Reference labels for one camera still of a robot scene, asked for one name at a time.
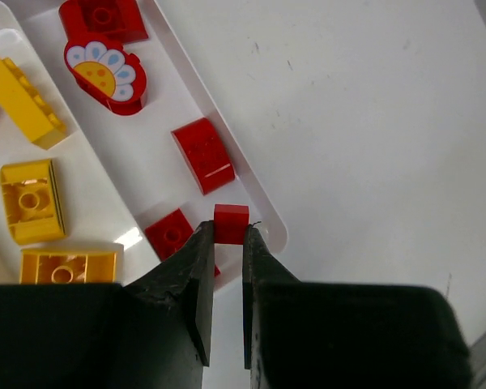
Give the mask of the small red lego brick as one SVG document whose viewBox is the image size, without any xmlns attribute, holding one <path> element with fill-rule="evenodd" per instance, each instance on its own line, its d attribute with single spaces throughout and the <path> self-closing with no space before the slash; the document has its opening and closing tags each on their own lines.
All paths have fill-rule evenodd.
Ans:
<svg viewBox="0 0 486 389">
<path fill-rule="evenodd" d="M 242 245 L 249 225 L 249 206 L 216 204 L 214 207 L 215 243 Z"/>
</svg>

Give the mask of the red curved lego brick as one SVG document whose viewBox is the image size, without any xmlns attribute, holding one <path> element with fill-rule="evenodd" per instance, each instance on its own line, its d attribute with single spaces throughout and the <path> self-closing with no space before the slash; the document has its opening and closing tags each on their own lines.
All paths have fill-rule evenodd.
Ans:
<svg viewBox="0 0 486 389">
<path fill-rule="evenodd" d="M 135 0 L 70 0 L 58 12 L 69 38 L 96 33 L 123 44 L 148 38 Z"/>
</svg>

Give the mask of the yellow butterfly lego brick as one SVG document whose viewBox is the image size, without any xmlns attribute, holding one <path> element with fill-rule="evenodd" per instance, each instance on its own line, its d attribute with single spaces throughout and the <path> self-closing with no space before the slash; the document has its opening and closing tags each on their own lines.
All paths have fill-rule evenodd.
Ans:
<svg viewBox="0 0 486 389">
<path fill-rule="evenodd" d="M 117 253 L 114 251 L 24 249 L 21 284 L 113 283 Z"/>
</svg>

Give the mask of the red rectangular lego brick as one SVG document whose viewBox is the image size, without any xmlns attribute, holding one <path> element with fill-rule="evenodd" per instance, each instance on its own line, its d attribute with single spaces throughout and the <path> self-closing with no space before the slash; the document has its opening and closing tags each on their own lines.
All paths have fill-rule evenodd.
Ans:
<svg viewBox="0 0 486 389">
<path fill-rule="evenodd" d="M 203 195 L 235 180 L 230 156 L 207 118 L 173 130 L 172 137 Z"/>
</svg>

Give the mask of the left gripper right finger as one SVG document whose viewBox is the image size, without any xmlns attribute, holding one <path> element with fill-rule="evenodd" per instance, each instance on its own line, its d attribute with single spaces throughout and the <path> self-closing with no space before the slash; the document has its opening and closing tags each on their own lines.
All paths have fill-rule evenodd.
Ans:
<svg viewBox="0 0 486 389">
<path fill-rule="evenodd" d="M 253 388 L 468 388 L 469 349 L 435 289 L 298 280 L 247 228 L 245 368 Z"/>
</svg>

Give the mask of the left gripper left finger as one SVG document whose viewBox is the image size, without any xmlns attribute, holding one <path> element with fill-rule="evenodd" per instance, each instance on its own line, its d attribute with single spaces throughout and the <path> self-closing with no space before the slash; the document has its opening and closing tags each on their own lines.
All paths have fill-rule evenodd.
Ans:
<svg viewBox="0 0 486 389">
<path fill-rule="evenodd" d="M 199 388 L 214 225 L 128 285 L 0 285 L 0 388 Z"/>
</svg>

